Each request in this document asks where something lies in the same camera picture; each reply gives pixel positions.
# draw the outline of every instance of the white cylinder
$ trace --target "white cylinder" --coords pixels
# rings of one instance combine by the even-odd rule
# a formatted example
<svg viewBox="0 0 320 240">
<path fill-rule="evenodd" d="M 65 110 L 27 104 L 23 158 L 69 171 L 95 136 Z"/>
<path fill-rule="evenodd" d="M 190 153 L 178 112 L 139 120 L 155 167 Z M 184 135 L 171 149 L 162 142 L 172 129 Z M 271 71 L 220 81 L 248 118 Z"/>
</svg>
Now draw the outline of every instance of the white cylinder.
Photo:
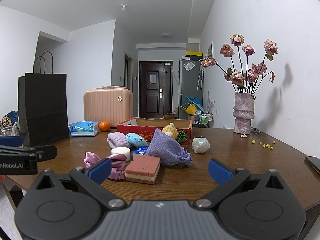
<svg viewBox="0 0 320 240">
<path fill-rule="evenodd" d="M 111 154 L 123 154 L 127 157 L 127 162 L 130 160 L 130 149 L 127 147 L 117 147 L 111 150 Z"/>
</svg>

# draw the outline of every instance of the vase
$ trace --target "vase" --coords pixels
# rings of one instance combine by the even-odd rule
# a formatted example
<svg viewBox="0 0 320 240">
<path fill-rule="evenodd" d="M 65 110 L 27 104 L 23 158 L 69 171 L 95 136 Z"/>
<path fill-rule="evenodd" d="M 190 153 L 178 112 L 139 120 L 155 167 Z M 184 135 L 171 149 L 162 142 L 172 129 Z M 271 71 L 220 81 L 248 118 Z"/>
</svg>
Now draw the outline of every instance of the vase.
<svg viewBox="0 0 320 240">
<path fill-rule="evenodd" d="M 254 118 L 254 95 L 236 92 L 233 116 L 236 118 L 233 131 L 250 134 L 251 119 Z"/>
</svg>

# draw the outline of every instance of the blue gripper pad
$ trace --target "blue gripper pad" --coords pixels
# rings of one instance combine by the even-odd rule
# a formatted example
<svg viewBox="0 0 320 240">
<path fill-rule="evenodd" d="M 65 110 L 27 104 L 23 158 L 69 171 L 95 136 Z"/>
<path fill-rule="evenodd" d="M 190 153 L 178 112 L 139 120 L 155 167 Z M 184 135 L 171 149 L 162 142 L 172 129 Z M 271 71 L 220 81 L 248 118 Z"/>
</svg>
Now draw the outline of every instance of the blue gripper pad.
<svg viewBox="0 0 320 240">
<path fill-rule="evenodd" d="M 235 170 L 224 165 L 217 159 L 211 159 L 208 164 L 208 171 L 211 178 L 215 180 L 218 185 L 221 185 L 231 179 L 235 174 Z"/>
<path fill-rule="evenodd" d="M 1 136 L 0 145 L 18 147 L 23 144 L 23 138 L 21 136 Z"/>
<path fill-rule="evenodd" d="M 111 160 L 103 158 L 95 165 L 91 166 L 86 170 L 86 174 L 89 179 L 101 185 L 111 173 Z"/>
</svg>

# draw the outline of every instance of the green leaf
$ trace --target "green leaf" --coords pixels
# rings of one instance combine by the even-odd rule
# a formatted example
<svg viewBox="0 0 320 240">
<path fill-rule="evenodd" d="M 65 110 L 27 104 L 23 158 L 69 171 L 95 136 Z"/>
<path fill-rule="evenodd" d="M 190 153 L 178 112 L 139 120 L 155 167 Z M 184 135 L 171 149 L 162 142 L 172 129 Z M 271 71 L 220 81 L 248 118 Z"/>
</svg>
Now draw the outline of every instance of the green leaf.
<svg viewBox="0 0 320 240">
<path fill-rule="evenodd" d="M 270 61 L 273 61 L 273 56 L 271 55 L 271 56 L 267 56 L 267 58 L 268 58 L 268 60 L 270 60 Z"/>
<path fill-rule="evenodd" d="M 228 73 L 229 75 L 231 75 L 231 74 L 233 73 L 232 69 L 231 69 L 231 68 L 228 68 L 228 69 L 227 69 L 227 73 Z"/>
</svg>

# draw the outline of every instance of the paper notice on door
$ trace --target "paper notice on door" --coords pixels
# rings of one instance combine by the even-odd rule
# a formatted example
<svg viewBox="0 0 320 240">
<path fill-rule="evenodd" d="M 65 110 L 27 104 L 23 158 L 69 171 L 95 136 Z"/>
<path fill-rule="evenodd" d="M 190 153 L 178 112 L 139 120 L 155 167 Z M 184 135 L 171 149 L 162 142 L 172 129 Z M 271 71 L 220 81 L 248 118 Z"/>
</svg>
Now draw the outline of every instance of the paper notice on door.
<svg viewBox="0 0 320 240">
<path fill-rule="evenodd" d="M 187 63 L 185 63 L 183 66 L 187 71 L 190 71 L 190 69 L 192 69 L 195 66 L 195 64 L 190 60 Z"/>
<path fill-rule="evenodd" d="M 150 75 L 150 84 L 156 84 L 157 83 L 157 76 L 156 75 Z"/>
</svg>

